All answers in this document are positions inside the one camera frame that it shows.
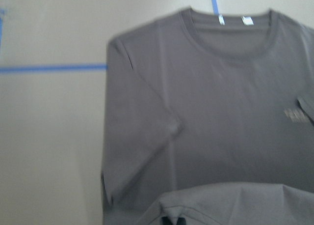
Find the dark brown t-shirt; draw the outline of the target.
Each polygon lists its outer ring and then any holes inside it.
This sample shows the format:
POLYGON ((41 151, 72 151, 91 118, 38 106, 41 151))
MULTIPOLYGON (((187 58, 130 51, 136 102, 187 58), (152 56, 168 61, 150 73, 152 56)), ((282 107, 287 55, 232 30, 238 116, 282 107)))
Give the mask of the dark brown t-shirt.
POLYGON ((311 225, 314 30, 191 8, 107 45, 105 225, 311 225))

